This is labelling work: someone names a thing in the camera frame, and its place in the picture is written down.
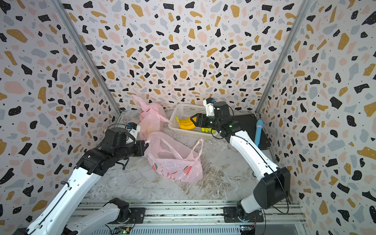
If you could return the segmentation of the pink plastic bag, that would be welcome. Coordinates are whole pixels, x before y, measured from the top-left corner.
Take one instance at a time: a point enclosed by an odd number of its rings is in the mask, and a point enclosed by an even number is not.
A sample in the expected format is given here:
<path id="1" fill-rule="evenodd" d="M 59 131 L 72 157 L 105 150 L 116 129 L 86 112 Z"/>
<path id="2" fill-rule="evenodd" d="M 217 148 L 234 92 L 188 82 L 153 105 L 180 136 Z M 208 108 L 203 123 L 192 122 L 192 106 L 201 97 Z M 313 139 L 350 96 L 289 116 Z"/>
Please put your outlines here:
<path id="1" fill-rule="evenodd" d="M 204 140 L 193 148 L 176 141 L 163 132 L 151 133 L 146 140 L 145 155 L 152 169 L 159 175 L 178 182 L 194 183 L 203 179 L 200 157 Z"/>
<path id="2" fill-rule="evenodd" d="M 132 98 L 142 109 L 142 113 L 139 117 L 139 126 L 141 127 L 139 135 L 142 140 L 146 140 L 153 132 L 161 132 L 164 122 L 170 123 L 160 104 L 147 104 L 142 98 L 136 95 L 133 95 Z"/>

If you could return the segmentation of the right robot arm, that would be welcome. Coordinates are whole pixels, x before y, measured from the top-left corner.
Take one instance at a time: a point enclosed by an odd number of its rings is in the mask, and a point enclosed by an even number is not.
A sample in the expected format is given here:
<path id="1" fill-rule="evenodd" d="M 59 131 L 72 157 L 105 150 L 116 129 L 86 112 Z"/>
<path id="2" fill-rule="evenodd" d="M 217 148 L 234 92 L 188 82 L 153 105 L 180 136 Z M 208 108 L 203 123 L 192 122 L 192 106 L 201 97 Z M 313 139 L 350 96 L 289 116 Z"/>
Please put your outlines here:
<path id="1" fill-rule="evenodd" d="M 246 214 L 260 209 L 268 209 L 287 199 L 290 190 L 291 173 L 280 168 L 258 148 L 248 132 L 230 114 L 229 106 L 224 101 L 216 102 L 213 98 L 203 101 L 206 113 L 191 117 L 196 127 L 210 128 L 233 146 L 253 170 L 258 184 L 253 193 L 238 202 L 237 213 L 241 220 Z"/>

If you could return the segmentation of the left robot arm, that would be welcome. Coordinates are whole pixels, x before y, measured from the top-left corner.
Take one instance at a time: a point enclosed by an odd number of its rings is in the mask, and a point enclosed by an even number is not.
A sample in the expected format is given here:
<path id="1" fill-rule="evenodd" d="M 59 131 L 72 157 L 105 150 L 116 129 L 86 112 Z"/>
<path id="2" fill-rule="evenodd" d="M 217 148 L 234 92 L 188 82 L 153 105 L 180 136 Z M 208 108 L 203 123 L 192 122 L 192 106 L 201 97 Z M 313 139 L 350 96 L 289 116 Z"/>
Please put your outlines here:
<path id="1" fill-rule="evenodd" d="M 76 163 L 71 177 L 63 181 L 62 190 L 28 227 L 18 228 L 16 235 L 89 235 L 109 223 L 127 224 L 133 219 L 129 203 L 114 198 L 101 209 L 68 222 L 87 192 L 105 173 L 123 160 L 142 157 L 148 145 L 137 140 L 141 127 L 133 122 L 112 124 L 100 144 L 88 150 Z"/>

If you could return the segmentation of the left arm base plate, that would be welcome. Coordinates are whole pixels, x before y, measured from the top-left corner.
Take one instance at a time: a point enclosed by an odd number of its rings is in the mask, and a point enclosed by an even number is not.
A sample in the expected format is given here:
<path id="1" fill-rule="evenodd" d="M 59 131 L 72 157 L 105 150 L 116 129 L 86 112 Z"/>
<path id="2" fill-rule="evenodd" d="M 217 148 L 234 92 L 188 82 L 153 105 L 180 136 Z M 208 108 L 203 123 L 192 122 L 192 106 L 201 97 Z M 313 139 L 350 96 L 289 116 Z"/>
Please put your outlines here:
<path id="1" fill-rule="evenodd" d="M 116 224 L 143 224 L 146 215 L 146 208 L 126 208 L 121 209 Z"/>

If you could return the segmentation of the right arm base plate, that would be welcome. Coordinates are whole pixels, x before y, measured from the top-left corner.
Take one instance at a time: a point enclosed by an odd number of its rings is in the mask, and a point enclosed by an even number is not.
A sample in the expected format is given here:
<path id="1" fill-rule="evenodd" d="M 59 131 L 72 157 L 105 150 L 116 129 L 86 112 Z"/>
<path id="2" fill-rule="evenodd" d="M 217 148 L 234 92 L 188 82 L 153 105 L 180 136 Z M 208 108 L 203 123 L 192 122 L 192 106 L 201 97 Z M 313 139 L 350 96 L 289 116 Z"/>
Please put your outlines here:
<path id="1" fill-rule="evenodd" d="M 246 213 L 241 206 L 224 207 L 223 216 L 225 223 L 261 223 L 264 222 L 261 210 Z"/>

